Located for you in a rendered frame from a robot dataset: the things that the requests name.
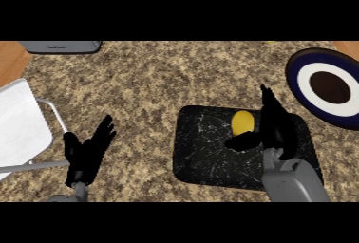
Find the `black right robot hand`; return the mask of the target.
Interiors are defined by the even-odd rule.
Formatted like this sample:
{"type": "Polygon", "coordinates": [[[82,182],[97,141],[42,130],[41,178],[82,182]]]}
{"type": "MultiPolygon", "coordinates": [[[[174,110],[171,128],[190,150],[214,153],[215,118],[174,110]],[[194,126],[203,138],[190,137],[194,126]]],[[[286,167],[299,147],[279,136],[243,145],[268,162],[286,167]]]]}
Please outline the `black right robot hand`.
{"type": "Polygon", "coordinates": [[[262,108],[260,112],[260,130],[245,132],[226,140],[224,146],[236,152],[262,146],[264,149],[283,149],[279,160],[292,159],[296,152],[298,141],[295,124],[289,112],[280,105],[273,91],[261,85],[262,108]]]}

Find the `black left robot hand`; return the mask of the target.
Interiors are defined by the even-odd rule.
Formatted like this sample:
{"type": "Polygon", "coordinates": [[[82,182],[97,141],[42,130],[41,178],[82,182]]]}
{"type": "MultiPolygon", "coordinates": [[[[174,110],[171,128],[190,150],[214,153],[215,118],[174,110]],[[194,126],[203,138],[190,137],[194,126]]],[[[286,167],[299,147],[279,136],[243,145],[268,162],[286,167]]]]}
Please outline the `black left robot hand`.
{"type": "Polygon", "coordinates": [[[84,142],[79,142],[73,133],[63,134],[64,157],[69,162],[66,178],[69,188],[76,182],[82,182],[85,185],[94,182],[103,155],[115,135],[116,131],[109,115],[104,116],[93,136],[84,142]]]}

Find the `yellow lemon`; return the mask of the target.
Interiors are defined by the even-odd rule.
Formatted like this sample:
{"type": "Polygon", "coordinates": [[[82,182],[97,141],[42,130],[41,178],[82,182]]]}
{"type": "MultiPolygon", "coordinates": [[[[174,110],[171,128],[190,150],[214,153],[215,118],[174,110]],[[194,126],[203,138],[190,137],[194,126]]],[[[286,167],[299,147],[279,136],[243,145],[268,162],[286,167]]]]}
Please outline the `yellow lemon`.
{"type": "Polygon", "coordinates": [[[233,135],[237,136],[245,132],[252,132],[254,126],[255,120],[252,114],[245,110],[236,111],[231,117],[233,135]]]}

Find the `black marble tray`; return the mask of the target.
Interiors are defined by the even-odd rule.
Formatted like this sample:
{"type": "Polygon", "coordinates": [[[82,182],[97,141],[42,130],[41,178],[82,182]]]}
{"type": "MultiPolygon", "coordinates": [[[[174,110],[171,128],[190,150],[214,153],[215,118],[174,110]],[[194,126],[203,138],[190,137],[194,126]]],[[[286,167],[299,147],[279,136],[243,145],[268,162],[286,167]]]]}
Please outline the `black marble tray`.
{"type": "Polygon", "coordinates": [[[239,108],[187,105],[178,111],[172,173],[181,182],[262,192],[262,147],[236,152],[233,136],[239,108]]]}

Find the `navy white brown plate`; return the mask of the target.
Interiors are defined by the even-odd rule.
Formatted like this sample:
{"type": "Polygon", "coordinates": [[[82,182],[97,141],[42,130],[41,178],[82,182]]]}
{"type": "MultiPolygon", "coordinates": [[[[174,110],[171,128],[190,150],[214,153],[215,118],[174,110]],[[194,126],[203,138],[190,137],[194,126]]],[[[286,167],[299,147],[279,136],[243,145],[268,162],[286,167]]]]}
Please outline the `navy white brown plate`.
{"type": "Polygon", "coordinates": [[[359,61],[341,52],[298,50],[285,67],[289,91],[311,114],[348,130],[359,130],[359,61]]]}

